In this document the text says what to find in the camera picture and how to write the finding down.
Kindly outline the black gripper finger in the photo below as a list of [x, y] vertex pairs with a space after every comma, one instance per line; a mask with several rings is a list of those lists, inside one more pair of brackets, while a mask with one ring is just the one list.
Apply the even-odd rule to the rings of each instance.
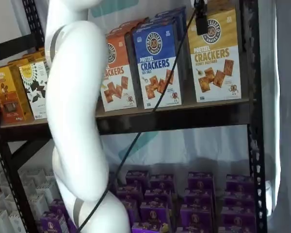
[[194, 14], [197, 35], [208, 33], [207, 3], [205, 0], [194, 0]]

